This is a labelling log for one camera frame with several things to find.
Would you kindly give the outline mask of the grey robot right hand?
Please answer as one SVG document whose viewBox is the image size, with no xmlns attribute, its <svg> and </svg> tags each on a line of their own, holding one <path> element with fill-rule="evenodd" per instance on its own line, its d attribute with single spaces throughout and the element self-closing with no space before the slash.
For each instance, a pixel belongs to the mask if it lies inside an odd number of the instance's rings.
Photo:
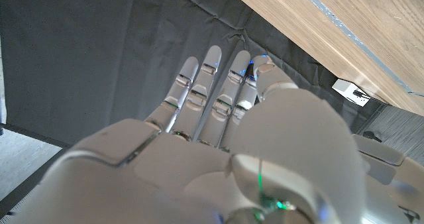
<svg viewBox="0 0 424 224">
<path fill-rule="evenodd" d="M 186 60 L 143 121 L 76 143 L 11 223 L 360 223 L 365 170 L 343 118 L 267 55 Z"/>
</svg>

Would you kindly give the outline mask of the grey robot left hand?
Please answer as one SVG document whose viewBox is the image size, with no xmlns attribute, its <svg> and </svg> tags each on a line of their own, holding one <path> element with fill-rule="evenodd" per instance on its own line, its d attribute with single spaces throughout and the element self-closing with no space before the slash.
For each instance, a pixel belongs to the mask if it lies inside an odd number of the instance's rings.
<svg viewBox="0 0 424 224">
<path fill-rule="evenodd" d="M 374 139 L 352 136 L 366 166 L 363 223 L 423 223 L 423 166 Z"/>
</svg>

